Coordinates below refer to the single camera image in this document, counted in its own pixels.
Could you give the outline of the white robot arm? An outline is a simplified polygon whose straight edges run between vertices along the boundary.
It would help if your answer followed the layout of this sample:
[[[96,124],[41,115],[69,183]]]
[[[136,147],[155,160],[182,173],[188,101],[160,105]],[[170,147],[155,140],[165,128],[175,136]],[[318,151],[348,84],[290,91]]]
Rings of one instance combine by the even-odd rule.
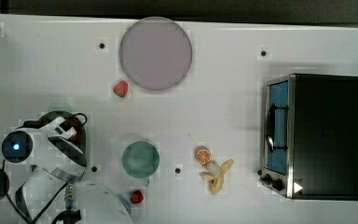
[[[9,201],[27,224],[132,224],[130,208],[119,196],[83,178],[88,162],[71,141],[75,135],[76,129],[62,117],[7,134],[4,162],[35,168]]]

